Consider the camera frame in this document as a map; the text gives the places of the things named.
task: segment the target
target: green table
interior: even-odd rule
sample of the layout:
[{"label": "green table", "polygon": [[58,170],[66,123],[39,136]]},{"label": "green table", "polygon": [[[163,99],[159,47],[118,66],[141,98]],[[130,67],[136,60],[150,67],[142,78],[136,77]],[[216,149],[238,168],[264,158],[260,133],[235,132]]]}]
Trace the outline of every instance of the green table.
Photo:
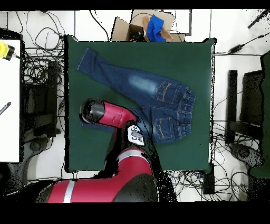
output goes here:
[{"label": "green table", "polygon": [[104,168],[111,133],[79,125],[79,108],[87,98],[105,99],[127,108],[138,108],[129,98],[76,70],[85,47],[96,51],[116,66],[149,71],[179,80],[190,87],[196,94],[192,133],[174,143],[156,144],[156,149],[164,170],[208,169],[214,43],[215,39],[208,39],[204,43],[77,42],[73,37],[65,36],[66,59],[68,57],[65,91],[68,92],[66,100],[69,101],[66,104],[68,117],[65,120],[66,170],[67,167],[69,172]]}]

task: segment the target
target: blue jeans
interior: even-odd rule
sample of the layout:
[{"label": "blue jeans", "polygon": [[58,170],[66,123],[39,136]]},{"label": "blue jeans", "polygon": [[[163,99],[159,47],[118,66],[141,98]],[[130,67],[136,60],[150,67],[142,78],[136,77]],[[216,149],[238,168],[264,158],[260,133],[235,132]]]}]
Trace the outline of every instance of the blue jeans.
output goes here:
[{"label": "blue jeans", "polygon": [[84,50],[77,69],[134,100],[152,126],[155,143],[175,142],[191,133],[196,96],[181,82],[146,71],[114,66],[89,48]]}]

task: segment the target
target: black cable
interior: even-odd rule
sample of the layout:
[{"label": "black cable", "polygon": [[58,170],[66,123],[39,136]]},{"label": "black cable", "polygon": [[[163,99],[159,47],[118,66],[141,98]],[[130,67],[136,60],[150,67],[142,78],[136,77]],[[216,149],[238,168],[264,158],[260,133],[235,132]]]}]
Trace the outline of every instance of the black cable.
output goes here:
[{"label": "black cable", "polygon": [[167,30],[167,32],[170,32],[170,31],[177,32],[177,34],[178,34],[178,36],[179,36],[179,38],[180,38],[180,41],[183,42],[183,40],[182,40],[181,37],[180,37],[180,34],[181,34],[180,32],[178,32],[178,31],[176,31],[176,30]]},{"label": "black cable", "polygon": [[221,102],[219,102],[217,105],[221,104],[221,103],[222,103],[223,101],[225,101],[226,99],[228,99],[228,97],[226,97],[224,100],[222,100]]},{"label": "black cable", "polygon": [[234,175],[236,175],[236,174],[238,174],[238,173],[242,173],[242,174],[247,175],[247,176],[250,176],[250,175],[247,174],[247,173],[245,173],[245,172],[238,171],[238,172],[235,172],[235,173],[231,176],[231,178],[230,178],[230,185],[231,185],[231,188],[232,188],[232,192],[233,192],[235,198],[237,199],[237,201],[240,201],[240,199],[235,195],[234,187],[233,187],[233,177],[234,177]]},{"label": "black cable", "polygon": [[100,27],[105,31],[105,33],[106,33],[106,35],[107,35],[107,39],[108,39],[108,41],[110,41],[109,40],[109,36],[108,36],[108,33],[107,33],[107,31],[104,29],[104,27],[95,19],[95,17],[93,16],[93,14],[92,14],[92,12],[91,12],[91,10],[89,10],[89,12],[90,12],[90,14],[91,14],[91,16],[93,17],[93,19],[100,25]]},{"label": "black cable", "polygon": [[52,138],[51,146],[49,148],[47,148],[46,150],[49,150],[52,147],[52,145],[53,145],[53,139],[54,138]]},{"label": "black cable", "polygon": [[63,168],[64,168],[64,164],[65,164],[65,158],[64,158],[64,162],[63,162],[63,165],[62,165],[62,168],[61,168],[61,178],[63,178]]},{"label": "black cable", "polygon": [[264,35],[260,35],[260,36],[258,36],[258,37],[256,37],[256,38],[252,39],[251,41],[254,41],[255,39],[264,38],[265,36],[267,36],[267,35],[269,35],[269,34],[270,34],[270,32],[269,32],[269,33],[266,33],[266,34],[264,34]]},{"label": "black cable", "polygon": [[16,13],[16,15],[17,15],[17,17],[18,17],[18,19],[19,19],[19,22],[20,22],[20,24],[21,24],[21,27],[22,27],[22,30],[21,30],[19,33],[22,33],[22,32],[23,32],[23,24],[22,24],[22,21],[21,21],[19,15],[18,15],[18,11],[15,11],[15,13]]},{"label": "black cable", "polygon": [[27,182],[32,182],[32,181],[40,181],[40,180],[49,180],[49,179],[52,179],[52,178],[56,178],[56,180],[60,180],[61,178],[59,178],[58,176],[52,176],[50,178],[38,178],[38,179],[34,179],[34,180],[27,180]]},{"label": "black cable", "polygon": [[58,19],[58,22],[59,22],[59,24],[60,24],[60,26],[61,26],[61,28],[63,29],[63,31],[64,31],[64,34],[65,34],[65,29],[63,28],[63,26],[62,26],[62,24],[61,24],[61,22],[60,22],[60,20],[59,20],[59,18],[56,16],[56,15],[54,15],[57,19]]}]

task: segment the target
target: jeans leg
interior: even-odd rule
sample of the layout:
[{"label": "jeans leg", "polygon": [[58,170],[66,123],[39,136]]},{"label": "jeans leg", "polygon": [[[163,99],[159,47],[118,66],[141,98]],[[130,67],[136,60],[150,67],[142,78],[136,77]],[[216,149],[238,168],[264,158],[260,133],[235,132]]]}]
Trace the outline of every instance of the jeans leg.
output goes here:
[{"label": "jeans leg", "polygon": [[134,100],[140,107],[172,103],[186,88],[180,82],[150,72],[114,66],[89,48],[85,49],[77,69]]}]

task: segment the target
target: white floor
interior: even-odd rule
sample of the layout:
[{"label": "white floor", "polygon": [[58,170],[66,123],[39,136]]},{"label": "white floor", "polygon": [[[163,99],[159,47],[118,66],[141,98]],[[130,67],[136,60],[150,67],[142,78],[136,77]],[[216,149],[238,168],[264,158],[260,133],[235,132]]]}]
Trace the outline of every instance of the white floor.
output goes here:
[{"label": "white floor", "polygon": [[[186,37],[187,42],[201,42],[205,38],[216,38],[216,52],[227,52],[230,48],[243,44],[259,35],[270,32],[270,24],[267,22],[267,18],[263,18],[256,23],[252,28],[248,29],[247,26],[253,21],[253,19],[262,10],[192,10],[192,35]],[[55,20],[60,33],[75,35],[79,41],[106,41],[107,36],[99,25],[91,17],[89,11],[51,11],[55,14],[64,30],[61,28],[59,21],[55,16],[52,15]],[[39,11],[29,12],[27,21],[27,31],[25,29],[26,19],[28,12],[18,12],[18,15],[23,24],[22,34],[24,35],[23,40],[25,41],[25,47],[34,47],[34,44],[27,33],[32,36],[33,40],[38,35],[41,29],[50,27],[56,29],[55,24],[47,14],[41,14]],[[176,10],[177,17],[181,17],[181,11]],[[97,20],[101,22],[103,27],[107,30],[109,38],[113,27],[114,18],[116,16],[122,18],[125,21],[130,21],[131,10],[125,11],[97,11]],[[178,31],[186,32],[188,26],[188,19],[186,16],[182,16],[183,21],[178,23]],[[0,11],[0,27],[6,28],[6,12]],[[18,20],[15,12],[8,13],[8,29],[20,32],[21,24]],[[40,37],[36,40],[41,46],[44,46],[47,33],[49,29],[42,32]],[[245,54],[257,54],[261,55],[270,50],[270,35],[255,40],[238,52],[241,55],[227,55],[227,56],[216,56],[215,57],[215,96],[214,105],[219,103],[221,100],[226,98],[227,94],[227,74],[228,70],[238,70],[238,91],[242,89],[242,78],[245,72],[251,72],[261,69],[261,63],[259,56],[245,55]],[[50,33],[48,35],[48,48],[53,48],[57,44],[56,35]],[[238,105],[237,105],[237,118],[239,118],[240,100],[241,94],[238,94]],[[222,102],[217,106],[214,113],[214,120],[225,120],[226,101]],[[49,177],[61,177],[61,168],[64,162],[64,133],[57,135],[54,139],[52,147],[35,156],[28,168],[28,179],[39,179]],[[215,177],[216,180],[224,178],[226,170],[228,177],[237,171],[246,172],[244,164],[234,159],[231,154],[227,151],[222,153],[215,153],[216,161]],[[79,172],[78,178],[91,177],[96,172]],[[63,170],[64,178],[72,178],[72,174],[65,173]],[[218,181],[217,185],[228,184],[227,180]],[[247,184],[247,178],[244,174],[237,174],[234,177],[234,181],[237,184]],[[181,188],[181,201],[200,201],[201,197],[194,188],[188,188],[187,186],[179,186]],[[216,191],[225,189],[224,186],[216,186]],[[224,200],[228,200],[228,195],[219,194]]]}]

